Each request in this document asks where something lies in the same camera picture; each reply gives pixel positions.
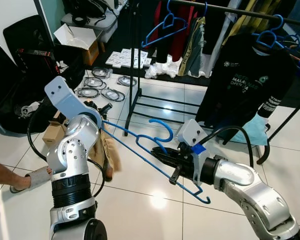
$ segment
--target white wall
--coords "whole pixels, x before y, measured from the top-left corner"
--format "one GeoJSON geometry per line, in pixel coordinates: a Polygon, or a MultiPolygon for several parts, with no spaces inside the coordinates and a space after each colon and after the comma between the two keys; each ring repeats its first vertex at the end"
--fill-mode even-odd
{"type": "Polygon", "coordinates": [[[11,57],[3,30],[15,22],[38,14],[34,0],[0,0],[0,47],[11,57]]]}

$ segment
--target white tile floor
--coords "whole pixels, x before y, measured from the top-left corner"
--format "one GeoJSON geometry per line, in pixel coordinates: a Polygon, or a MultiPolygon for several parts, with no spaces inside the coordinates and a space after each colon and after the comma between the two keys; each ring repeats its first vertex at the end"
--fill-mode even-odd
{"type": "MultiPolygon", "coordinates": [[[[116,84],[117,75],[113,74],[109,85],[129,94],[129,88],[116,84]]],[[[151,79],[141,80],[142,93],[187,103],[200,104],[205,87],[187,84],[163,82],[151,79]]],[[[128,114],[128,101],[114,103],[109,112],[109,120],[124,126],[128,114]]],[[[98,106],[107,101],[99,96],[98,106]]],[[[141,99],[139,102],[149,105],[171,107],[195,113],[196,107],[178,103],[165,103],[154,99],[141,99]]],[[[191,115],[169,110],[151,109],[137,106],[136,111],[157,117],[184,121],[191,115]]],[[[271,132],[292,111],[288,107],[278,107],[271,116],[269,123],[271,132]]],[[[162,138],[168,135],[159,125],[148,122],[149,119],[133,115],[130,130],[162,138]]],[[[167,122],[174,131],[179,124],[167,122]]],[[[156,166],[167,171],[173,170],[162,165],[135,145],[132,136],[124,137],[121,130],[111,128],[114,135],[133,147],[138,153],[146,156],[156,166]]],[[[42,153],[47,152],[42,141],[42,134],[35,134],[34,143],[42,153]]],[[[144,141],[147,148],[153,147],[152,142],[144,141]]],[[[164,144],[175,148],[172,141],[164,144]]],[[[289,204],[291,213],[300,224],[300,112],[271,142],[269,159],[255,169],[261,178],[271,187],[277,189],[289,204]]],[[[256,240],[242,210],[223,193],[213,187],[203,185],[202,197],[210,196],[211,204],[200,203],[177,186],[169,184],[168,179],[143,162],[122,145],[118,145],[121,155],[122,171],[114,175],[113,181],[106,183],[97,197],[98,209],[96,217],[105,223],[109,240],[256,240]]],[[[223,146],[213,139],[208,145],[213,154],[222,155],[233,162],[248,163],[247,146],[230,142],[223,146]]],[[[254,159],[258,159],[258,151],[253,149],[254,159]]],[[[0,163],[9,166],[15,173],[24,175],[44,166],[30,149],[25,136],[5,136],[0,133],[0,163]]],[[[101,183],[99,171],[89,165],[91,189],[97,191],[101,183]]],[[[192,183],[180,178],[186,187],[193,189],[192,183]]],[[[53,206],[51,184],[25,191],[22,194],[11,194],[9,186],[0,185],[0,240],[46,240],[48,239],[50,215],[53,206]]]]}

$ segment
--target black t-shirt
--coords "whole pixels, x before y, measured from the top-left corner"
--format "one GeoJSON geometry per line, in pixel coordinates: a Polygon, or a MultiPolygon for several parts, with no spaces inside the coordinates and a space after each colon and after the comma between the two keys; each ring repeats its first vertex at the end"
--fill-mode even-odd
{"type": "MultiPolygon", "coordinates": [[[[257,54],[255,42],[251,34],[229,37],[213,69],[196,121],[216,129],[242,127],[256,112],[268,118],[279,105],[293,82],[295,64],[284,49],[267,56],[257,54]]],[[[226,139],[235,133],[232,131],[226,139]]]]}

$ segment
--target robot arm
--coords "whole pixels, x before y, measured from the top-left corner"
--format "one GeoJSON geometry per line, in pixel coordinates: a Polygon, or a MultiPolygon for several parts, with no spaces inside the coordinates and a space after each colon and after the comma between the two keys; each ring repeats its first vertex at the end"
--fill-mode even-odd
{"type": "MultiPolygon", "coordinates": [[[[52,196],[54,207],[50,210],[50,240],[107,239],[102,222],[95,219],[95,202],[89,181],[88,152],[99,137],[102,127],[100,112],[84,105],[68,88],[65,80],[57,76],[45,92],[52,104],[68,119],[64,139],[52,147],[47,162],[53,171],[52,196]]],[[[162,163],[175,168],[170,183],[176,184],[179,176],[196,185],[213,185],[224,192],[244,211],[260,240],[300,240],[300,229],[282,196],[267,186],[251,167],[231,163],[215,156],[207,157],[205,148],[189,152],[188,146],[198,145],[206,137],[199,124],[191,119],[177,133],[178,150],[166,148],[164,154],[155,147],[152,154],[162,163]]]]}

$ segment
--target black metal rack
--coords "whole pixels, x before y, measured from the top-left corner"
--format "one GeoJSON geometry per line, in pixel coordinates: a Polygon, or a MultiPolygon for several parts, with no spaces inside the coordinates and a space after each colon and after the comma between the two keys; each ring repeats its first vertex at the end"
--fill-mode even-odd
{"type": "MultiPolygon", "coordinates": [[[[197,7],[202,7],[202,8],[206,7],[206,3],[194,2],[194,1],[170,0],[170,2],[172,2],[174,4],[197,6],[197,7]]],[[[168,122],[183,124],[184,122],[182,122],[182,121],[166,119],[166,118],[161,118],[161,117],[154,117],[154,116],[151,116],[151,115],[147,115],[147,114],[135,111],[135,106],[140,105],[140,106],[145,106],[145,107],[149,107],[149,108],[169,110],[169,111],[173,111],[173,112],[177,112],[177,113],[184,113],[184,114],[189,114],[189,115],[194,115],[194,116],[196,115],[196,113],[194,113],[194,112],[181,111],[181,110],[170,109],[170,108],[166,108],[166,107],[154,106],[154,105],[149,105],[149,104],[144,104],[144,103],[137,102],[138,98],[140,98],[140,97],[149,98],[149,99],[156,99],[156,100],[162,100],[162,101],[177,103],[177,104],[184,104],[184,105],[194,106],[194,107],[199,107],[200,106],[200,105],[197,105],[197,104],[192,104],[192,103],[187,103],[187,102],[182,102],[182,101],[169,100],[169,99],[164,99],[164,98],[160,98],[160,97],[154,97],[154,96],[149,96],[149,95],[143,95],[142,94],[142,89],[140,88],[140,71],[141,71],[141,69],[140,69],[140,64],[141,64],[140,55],[141,55],[141,48],[142,48],[141,47],[141,42],[142,42],[142,39],[141,39],[142,18],[141,18],[141,14],[140,14],[140,4],[141,4],[140,1],[130,2],[131,11],[132,11],[132,19],[131,19],[131,22],[130,22],[130,29],[132,30],[132,32],[131,32],[131,66],[130,66],[129,113],[128,113],[128,116],[126,118],[125,128],[129,129],[132,114],[140,115],[140,116],[147,117],[147,118],[156,118],[156,119],[159,119],[159,120],[162,120],[162,121],[168,121],[168,122]],[[134,59],[135,59],[135,43],[136,43],[135,42],[135,40],[136,40],[135,36],[136,35],[137,35],[137,39],[138,39],[138,69],[137,69],[137,71],[138,71],[138,73],[137,73],[138,80],[137,80],[137,92],[136,92],[135,97],[133,99],[133,77],[134,77],[134,59]]],[[[267,20],[276,21],[276,22],[281,21],[281,19],[277,16],[267,15],[267,14],[262,14],[262,13],[258,13],[258,12],[252,12],[252,11],[246,11],[246,10],[240,10],[240,9],[235,9],[235,8],[230,8],[230,7],[223,7],[223,6],[207,4],[207,8],[208,9],[214,9],[214,10],[217,10],[217,11],[221,11],[221,12],[224,12],[224,13],[234,13],[234,14],[238,14],[238,15],[245,15],[245,16],[251,16],[251,17],[256,17],[256,18],[262,18],[262,19],[267,19],[267,20]]],[[[283,18],[283,22],[288,23],[288,24],[300,25],[300,21],[290,19],[290,18],[283,18]]],[[[271,141],[271,139],[273,139],[275,137],[275,135],[278,134],[278,132],[293,118],[293,116],[299,110],[300,110],[300,104],[286,118],[286,120],[284,120],[282,122],[282,124],[274,131],[274,133],[268,138],[268,145],[264,147],[263,156],[257,161],[257,164],[260,165],[260,164],[264,163],[267,160],[267,158],[270,154],[269,142],[271,141]]]]}

